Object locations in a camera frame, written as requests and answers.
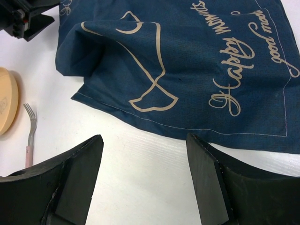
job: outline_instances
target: pink fork handle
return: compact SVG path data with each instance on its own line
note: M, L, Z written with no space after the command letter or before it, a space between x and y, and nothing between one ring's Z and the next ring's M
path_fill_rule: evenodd
M27 146L26 147L26 161L25 161L25 167L31 167L33 164L33 146Z

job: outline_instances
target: wooden plate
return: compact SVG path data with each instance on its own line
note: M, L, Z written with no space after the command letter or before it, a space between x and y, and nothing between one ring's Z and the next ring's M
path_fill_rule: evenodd
M4 134L14 121L18 108L19 91L15 78L0 67L0 135Z

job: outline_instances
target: beige line drawing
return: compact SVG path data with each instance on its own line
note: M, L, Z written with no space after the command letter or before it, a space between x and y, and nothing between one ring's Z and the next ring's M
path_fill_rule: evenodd
M125 18L125 16L127 14L131 14L134 19L138 22L137 23L137 27L133 30L130 30L130 31L122 31L122 30L118 30L116 29L118 32L121 32L121 33L124 33L124 34L133 34L133 33L136 33L143 25L142 22L140 22L140 20L130 11L126 12L124 14L122 18ZM87 29L85 26L84 26L84 23L85 22L82 22L81 23L81 27L84 31L86 32L89 32L89 33L92 33L92 34L96 34L96 35L99 35L99 36L103 36L101 34L98 34L92 30L89 30ZM152 82L152 85L151 87L146 91L144 92L139 98L137 99L133 99L133 100L129 100L129 103L132 105L132 107L134 107L136 110L140 111L140 112L150 112L150 111L166 111L166 110L169 110L171 108L173 108L177 101L178 101L178 97L172 95L170 92L168 92L167 90L165 90L162 86L160 86L158 84L158 81L160 78L162 78L164 75L165 75L165 66L163 64L163 59L162 59L162 56L161 56L161 50L160 50L160 34L161 34L161 26L159 23L157 22L152 22L153 24L156 25L156 51L157 51L157 58L158 58L158 61L159 61L159 64L162 68L162 73L160 76L158 76L155 80L152 78L151 74L148 72L148 70L145 69L145 67L140 63L140 61L135 57L135 55L129 50L127 49L123 44L121 44L120 42L117 41L117 43L119 43L122 47L124 47L126 49L126 51L132 56L132 58L134 59L134 61L137 63L137 65L142 69L142 71L146 74L146 76L149 78L149 80ZM138 106L135 105L135 103L137 102L140 102L142 101L142 99L148 95L155 87L159 88L165 95L167 95L169 98L173 99L172 103L170 103L169 105L165 106L165 107L156 107L156 106L153 106L153 107L150 107L150 108L145 108L145 109L142 109Z
M128 14L131 14L132 17L135 19L135 21L137 21L137 23L136 23L136 28L133 29L133 30L128 30L128 31L116 29L116 31L118 31L118 32L120 32L120 33L123 33L123 34L134 34L134 33L138 32L138 31L140 30L140 28L142 27L142 24L143 24L144 22L141 22L141 21L139 20L139 18L137 18L137 16L134 15L131 11L126 12L126 13L120 18L120 20L121 20L121 19L124 19Z

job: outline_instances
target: white tabletop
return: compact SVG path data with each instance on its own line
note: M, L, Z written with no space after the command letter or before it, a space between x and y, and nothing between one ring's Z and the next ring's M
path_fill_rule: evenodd
M300 43L300 1L282 2ZM20 103L37 110L34 164L101 134L105 147L87 225L201 224L185 141L138 130L72 101L83 79L55 70L58 8L46 14L56 22L29 43L0 32L0 66L19 74ZM0 137L0 176L24 168L29 129L20 106L13 126ZM217 148L250 165L300 176L300 155Z

